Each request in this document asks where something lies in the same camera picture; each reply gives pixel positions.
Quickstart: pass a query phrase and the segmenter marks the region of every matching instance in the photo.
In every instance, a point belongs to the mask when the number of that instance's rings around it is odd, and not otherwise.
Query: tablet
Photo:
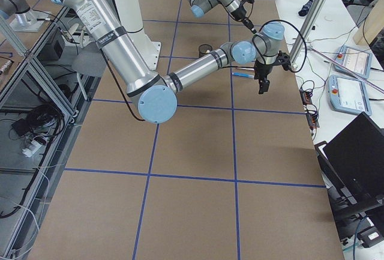
[[[340,48],[335,61],[359,74],[364,79],[368,79],[371,70],[372,53],[344,45]],[[334,65],[334,67],[337,71],[346,73],[339,66]]]
[[[328,93],[336,111],[372,115],[367,89],[362,81],[331,75],[328,79]]]

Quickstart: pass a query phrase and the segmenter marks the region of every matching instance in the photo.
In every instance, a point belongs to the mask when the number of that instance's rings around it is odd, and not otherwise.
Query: computer monitor
[[[384,194],[384,131],[367,114],[359,114],[323,150],[358,202]],[[384,207],[366,213],[384,235]]]

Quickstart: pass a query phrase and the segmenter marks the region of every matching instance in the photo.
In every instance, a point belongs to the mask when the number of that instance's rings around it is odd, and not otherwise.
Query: black monitor
[[[358,115],[323,150],[358,202],[384,194],[384,131],[367,114]],[[366,213],[384,235],[384,207]]]

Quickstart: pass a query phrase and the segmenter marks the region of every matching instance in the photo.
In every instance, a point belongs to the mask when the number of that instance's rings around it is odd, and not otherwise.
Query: white table
[[[298,11],[308,0],[275,0],[278,13],[281,19],[290,21],[296,27],[300,29],[305,18],[298,15]],[[286,41],[287,43],[295,42],[297,37],[297,32],[289,27],[289,25],[284,24],[286,27]],[[318,16],[315,22],[316,29],[311,31],[308,41],[312,41],[311,44],[316,50],[321,52],[336,52],[340,46],[344,43],[358,47],[363,50],[367,49],[368,46],[357,46],[353,42],[353,35],[358,30],[355,28],[350,35],[346,34],[337,39],[333,40],[322,40],[315,41],[315,39],[321,38],[335,38],[341,34],[349,32],[355,23],[347,12],[341,0],[327,0],[320,15]],[[301,66],[301,63],[304,59],[304,50],[300,53],[296,63]],[[335,55],[328,54],[330,58],[333,58]],[[328,77],[329,71],[330,74],[340,74],[336,72],[330,64],[324,62],[324,58],[315,54],[314,52],[308,51],[308,59],[313,67],[313,70],[322,78],[326,79]],[[372,62],[373,68],[381,69],[380,64],[378,63],[376,57],[374,57]],[[310,68],[310,65],[307,62],[304,65],[302,71],[298,73],[298,76],[302,77],[304,80],[313,80],[315,86],[322,86],[323,81],[317,77]],[[301,86],[302,80],[297,77],[298,86]],[[370,81],[380,86],[384,87],[384,73],[371,70]],[[308,83],[304,88],[311,88],[311,85]],[[367,87],[369,98],[384,98],[384,95]],[[329,102],[329,96],[327,92],[327,87],[324,92],[323,89],[315,89],[313,92],[312,101],[319,108],[319,125],[320,128],[317,129],[317,135],[314,139],[314,144],[321,141],[329,142],[333,139],[338,132],[340,132],[346,125],[348,125],[356,115],[351,115],[348,113],[341,113],[332,110],[331,104]],[[384,128],[384,101],[371,101],[371,107],[373,114],[371,119],[380,127]],[[346,260],[352,259],[352,249],[349,249],[344,252],[344,257]],[[360,247],[356,248],[356,258],[359,260],[380,260],[384,259],[384,243],[380,243],[370,249],[362,249]]]

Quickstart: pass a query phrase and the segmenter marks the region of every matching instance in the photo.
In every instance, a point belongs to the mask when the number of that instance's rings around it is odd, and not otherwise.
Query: blue marker
[[[233,72],[232,75],[234,75],[234,76],[238,76],[238,77],[252,78],[252,79],[253,79],[253,76],[252,76],[252,75],[248,75],[248,74],[244,74],[244,73],[236,73],[236,72]]]

